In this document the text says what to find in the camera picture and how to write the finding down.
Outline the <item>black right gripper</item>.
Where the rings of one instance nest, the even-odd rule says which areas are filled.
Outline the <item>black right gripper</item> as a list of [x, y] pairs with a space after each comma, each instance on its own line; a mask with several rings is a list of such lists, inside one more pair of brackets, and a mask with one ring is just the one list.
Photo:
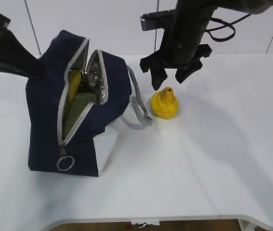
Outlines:
[[205, 30], [205, 24], [180, 24], [164, 30], [159, 50], [140, 61], [144, 73], [150, 69], [154, 90], [167, 79], [165, 68], [178, 69], [175, 78], [179, 84], [202, 68], [199, 59], [212, 53], [209, 45], [200, 43]]

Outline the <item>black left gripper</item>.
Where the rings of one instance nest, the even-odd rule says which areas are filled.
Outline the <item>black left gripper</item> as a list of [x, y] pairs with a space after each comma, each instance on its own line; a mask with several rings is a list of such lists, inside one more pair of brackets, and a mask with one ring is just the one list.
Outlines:
[[45, 65], [8, 30], [10, 19], [0, 14], [0, 72], [27, 78], [46, 77]]

